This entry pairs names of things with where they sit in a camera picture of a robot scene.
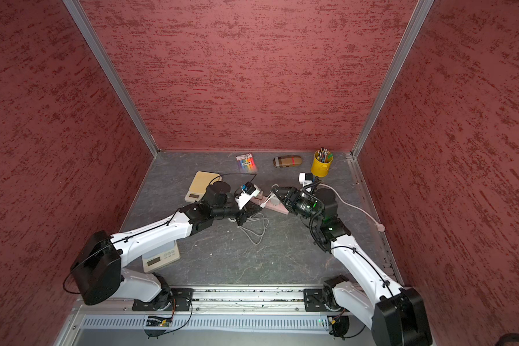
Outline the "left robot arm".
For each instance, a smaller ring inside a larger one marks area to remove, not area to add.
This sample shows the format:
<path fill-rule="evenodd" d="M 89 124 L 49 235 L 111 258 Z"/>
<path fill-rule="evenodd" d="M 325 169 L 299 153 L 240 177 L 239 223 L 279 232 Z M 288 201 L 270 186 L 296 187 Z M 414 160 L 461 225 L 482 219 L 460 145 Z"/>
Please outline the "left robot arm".
<path fill-rule="evenodd" d="M 261 208 L 252 202 L 261 193 L 247 182 L 238 195 L 229 184 L 217 181 L 197 202 L 177 209 L 171 216 L 129 232 L 109 235 L 96 232 L 87 240 L 70 269 L 70 276 L 88 306 L 109 298 L 132 299 L 155 311 L 173 306 L 174 296 L 158 275 L 135 272 L 128 265 L 139 257 L 212 226 L 215 220 L 233 219 L 242 225 Z"/>

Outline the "small white square box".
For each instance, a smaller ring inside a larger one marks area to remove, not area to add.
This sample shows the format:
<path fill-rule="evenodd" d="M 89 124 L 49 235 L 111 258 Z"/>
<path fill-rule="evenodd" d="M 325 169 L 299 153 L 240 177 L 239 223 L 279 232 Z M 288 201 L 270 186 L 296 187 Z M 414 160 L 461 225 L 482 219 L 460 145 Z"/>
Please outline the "small white square box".
<path fill-rule="evenodd" d="M 266 201 L 265 201 L 265 206 L 272 206 L 272 207 L 276 207 L 276 206 L 279 206 L 281 204 L 281 202 L 278 200 L 278 198 L 276 197 L 275 194 L 271 193 Z"/>

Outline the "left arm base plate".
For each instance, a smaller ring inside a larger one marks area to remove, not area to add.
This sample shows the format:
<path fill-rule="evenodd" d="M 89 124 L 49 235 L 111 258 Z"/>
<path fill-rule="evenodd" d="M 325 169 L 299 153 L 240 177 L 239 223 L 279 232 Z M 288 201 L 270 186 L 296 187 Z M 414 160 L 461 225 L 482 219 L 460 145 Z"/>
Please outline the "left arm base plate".
<path fill-rule="evenodd" d="M 135 299 L 133 311 L 154 311 L 168 313 L 173 311 L 190 311 L 194 290 L 191 288 L 162 289 L 150 302 Z"/>

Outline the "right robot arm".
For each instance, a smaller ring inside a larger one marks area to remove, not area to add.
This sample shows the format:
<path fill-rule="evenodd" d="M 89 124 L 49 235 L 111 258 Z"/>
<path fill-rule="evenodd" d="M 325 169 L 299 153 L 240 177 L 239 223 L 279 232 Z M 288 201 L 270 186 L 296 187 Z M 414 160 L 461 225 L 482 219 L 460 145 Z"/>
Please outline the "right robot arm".
<path fill-rule="evenodd" d="M 290 213 L 308 221 L 316 245 L 338 259 L 361 287 L 336 279 L 329 284 L 330 302 L 362 321 L 376 345 L 433 344 L 421 295 L 392 280 L 363 251 L 337 214 L 336 192 L 310 184 L 274 187 L 272 193 Z"/>

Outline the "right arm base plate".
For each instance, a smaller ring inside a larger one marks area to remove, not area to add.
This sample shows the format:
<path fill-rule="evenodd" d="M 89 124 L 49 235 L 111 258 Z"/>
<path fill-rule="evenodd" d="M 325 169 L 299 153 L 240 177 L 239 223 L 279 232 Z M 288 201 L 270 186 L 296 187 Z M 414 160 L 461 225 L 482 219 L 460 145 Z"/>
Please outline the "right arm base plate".
<path fill-rule="evenodd" d="M 369 300 L 363 291 L 349 285 L 331 288 L 304 289 L 304 306 L 306 311 L 325 311 L 329 313 L 349 313 L 359 316 L 369 310 Z"/>

